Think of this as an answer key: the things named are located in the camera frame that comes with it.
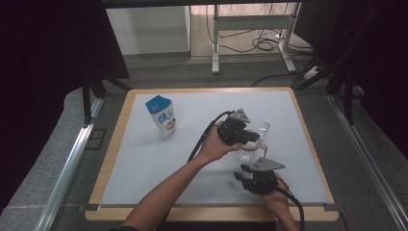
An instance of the wall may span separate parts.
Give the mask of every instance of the wall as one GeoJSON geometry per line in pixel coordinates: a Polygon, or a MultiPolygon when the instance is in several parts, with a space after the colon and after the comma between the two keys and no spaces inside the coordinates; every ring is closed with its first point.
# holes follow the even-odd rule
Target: wall
{"type": "Polygon", "coordinates": [[[189,7],[107,9],[123,55],[189,52],[189,7]]]}

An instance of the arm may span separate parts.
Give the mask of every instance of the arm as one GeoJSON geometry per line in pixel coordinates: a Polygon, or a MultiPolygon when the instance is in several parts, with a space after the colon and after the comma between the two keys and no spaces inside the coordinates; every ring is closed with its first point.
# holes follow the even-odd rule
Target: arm
{"type": "Polygon", "coordinates": [[[123,226],[137,227],[140,231],[156,228],[200,169],[240,147],[240,144],[224,144],[217,135],[217,128],[213,127],[196,157],[148,193],[129,214],[123,226]]]}
{"type": "MultiPolygon", "coordinates": [[[[282,177],[276,173],[278,180],[278,187],[283,190],[288,190],[287,184],[284,183],[282,177]]],[[[276,215],[280,224],[285,231],[297,231],[296,223],[293,220],[291,212],[289,211],[289,199],[278,191],[271,192],[265,195],[259,195],[267,204],[268,208],[276,215]]]]}

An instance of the handheld controller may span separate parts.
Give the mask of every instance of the handheld controller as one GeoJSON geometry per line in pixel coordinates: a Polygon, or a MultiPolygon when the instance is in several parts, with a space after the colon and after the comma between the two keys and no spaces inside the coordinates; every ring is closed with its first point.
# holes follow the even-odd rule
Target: handheld controller
{"type": "Polygon", "coordinates": [[[259,134],[243,130],[246,127],[246,123],[250,120],[246,116],[243,109],[239,109],[229,115],[225,121],[218,127],[218,136],[227,145],[234,145],[235,143],[246,144],[249,141],[257,141],[259,134]]]}

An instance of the metal rail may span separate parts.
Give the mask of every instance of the metal rail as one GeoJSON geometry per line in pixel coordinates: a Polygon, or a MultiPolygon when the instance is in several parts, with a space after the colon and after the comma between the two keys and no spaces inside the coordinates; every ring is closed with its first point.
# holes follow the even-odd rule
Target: metal rail
{"type": "Polygon", "coordinates": [[[332,102],[337,112],[337,115],[339,116],[340,121],[342,122],[342,125],[344,126],[347,134],[350,136],[354,146],[357,148],[358,154],[363,164],[365,165],[367,172],[369,173],[371,177],[372,182],[374,183],[375,187],[377,188],[378,192],[383,198],[396,225],[398,226],[399,230],[407,231],[408,230],[408,217],[404,210],[404,207],[402,206],[401,202],[397,198],[394,190],[387,183],[387,180],[382,175],[374,159],[371,157],[369,150],[363,143],[357,130],[355,129],[354,126],[350,125],[348,120],[345,118],[343,114],[343,105],[342,105],[342,102],[340,101],[339,96],[329,95],[329,99],[332,102]]]}
{"type": "Polygon", "coordinates": [[[44,207],[44,210],[39,217],[38,224],[34,230],[36,231],[45,231],[50,230],[51,225],[54,222],[55,216],[60,209],[60,206],[63,202],[64,196],[68,189],[69,183],[75,173],[76,167],[78,166],[79,161],[81,160],[82,153],[87,144],[90,132],[93,128],[93,123],[96,119],[96,116],[99,113],[103,103],[102,99],[96,99],[92,106],[92,120],[88,126],[84,126],[74,143],[71,152],[69,153],[68,159],[65,162],[63,171],[58,178],[58,181],[54,187],[54,190],[51,192],[50,197],[48,198],[47,204],[44,207]]]}

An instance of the hand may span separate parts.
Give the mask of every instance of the hand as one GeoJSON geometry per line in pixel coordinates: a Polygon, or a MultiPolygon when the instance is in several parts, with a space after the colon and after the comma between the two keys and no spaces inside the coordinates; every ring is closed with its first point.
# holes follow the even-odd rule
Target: hand
{"type": "MultiPolygon", "coordinates": [[[[288,184],[286,184],[286,182],[282,179],[282,176],[276,173],[276,177],[278,178],[278,187],[287,191],[288,184]]],[[[252,193],[261,197],[266,202],[271,211],[277,216],[289,211],[289,199],[278,191],[273,191],[264,195],[260,195],[255,192],[252,193]]]]}
{"type": "Polygon", "coordinates": [[[242,147],[241,143],[228,146],[224,143],[224,141],[222,141],[217,133],[217,128],[219,125],[221,125],[221,123],[222,121],[219,121],[215,126],[213,126],[209,135],[201,144],[200,151],[197,154],[197,157],[204,158],[208,163],[220,159],[230,151],[238,151],[242,147]]]}

